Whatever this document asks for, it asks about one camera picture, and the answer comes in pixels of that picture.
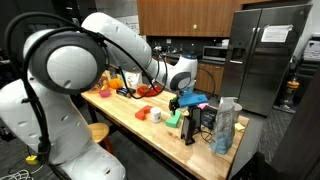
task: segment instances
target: microwave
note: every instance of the microwave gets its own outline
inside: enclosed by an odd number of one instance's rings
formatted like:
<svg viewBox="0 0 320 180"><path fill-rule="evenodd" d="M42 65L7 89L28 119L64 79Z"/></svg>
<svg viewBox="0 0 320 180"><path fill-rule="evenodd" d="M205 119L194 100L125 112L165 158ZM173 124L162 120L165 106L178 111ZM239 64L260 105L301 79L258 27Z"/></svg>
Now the microwave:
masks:
<svg viewBox="0 0 320 180"><path fill-rule="evenodd" d="M225 61L227 46L204 46L202 58L206 60Z"/></svg>

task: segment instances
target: countertop appliance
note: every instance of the countertop appliance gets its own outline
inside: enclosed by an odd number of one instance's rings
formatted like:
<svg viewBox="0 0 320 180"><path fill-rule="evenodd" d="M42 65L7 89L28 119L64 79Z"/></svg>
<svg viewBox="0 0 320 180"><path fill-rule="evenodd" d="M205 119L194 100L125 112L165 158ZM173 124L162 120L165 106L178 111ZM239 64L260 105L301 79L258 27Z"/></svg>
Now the countertop appliance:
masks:
<svg viewBox="0 0 320 180"><path fill-rule="evenodd" d="M202 58L206 61L225 61L227 46L204 46Z"/></svg>
<svg viewBox="0 0 320 180"><path fill-rule="evenodd" d="M312 5L237 11L224 66L221 97L268 116Z"/></svg>

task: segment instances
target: wooden stool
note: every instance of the wooden stool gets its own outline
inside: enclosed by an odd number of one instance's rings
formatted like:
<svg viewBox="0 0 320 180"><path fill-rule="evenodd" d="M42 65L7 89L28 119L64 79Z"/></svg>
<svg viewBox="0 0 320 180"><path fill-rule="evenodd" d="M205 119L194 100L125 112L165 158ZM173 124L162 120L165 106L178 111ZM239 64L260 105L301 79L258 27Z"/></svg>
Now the wooden stool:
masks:
<svg viewBox="0 0 320 180"><path fill-rule="evenodd" d="M89 124L89 129L92 133L92 139L109 153L113 154L113 149L108 138L109 126L104 123L93 123Z"/></svg>

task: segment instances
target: red toy block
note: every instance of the red toy block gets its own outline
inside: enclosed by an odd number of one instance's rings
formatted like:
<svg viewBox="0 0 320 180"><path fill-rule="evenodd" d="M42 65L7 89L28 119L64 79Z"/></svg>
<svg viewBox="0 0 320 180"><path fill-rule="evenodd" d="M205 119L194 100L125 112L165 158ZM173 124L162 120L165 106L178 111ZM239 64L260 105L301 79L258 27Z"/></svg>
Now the red toy block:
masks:
<svg viewBox="0 0 320 180"><path fill-rule="evenodd" d="M150 113L151 108L152 108L152 106L146 105L145 107L140 109L138 112L136 112L136 114L135 114L136 118L138 118L142 121L145 120L146 114Z"/></svg>

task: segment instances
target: upper cabinet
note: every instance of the upper cabinet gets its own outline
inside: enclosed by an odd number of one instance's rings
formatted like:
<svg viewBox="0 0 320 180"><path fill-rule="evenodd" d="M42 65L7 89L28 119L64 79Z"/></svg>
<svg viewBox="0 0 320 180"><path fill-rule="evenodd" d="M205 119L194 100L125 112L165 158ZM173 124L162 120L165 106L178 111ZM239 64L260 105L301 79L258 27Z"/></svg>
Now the upper cabinet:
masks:
<svg viewBox="0 0 320 180"><path fill-rule="evenodd" d="M270 2L277 0L240 0L241 4L253 4L253 3L261 3L261 2Z"/></svg>
<svg viewBox="0 0 320 180"><path fill-rule="evenodd" d="M137 0L140 33L229 37L239 0Z"/></svg>

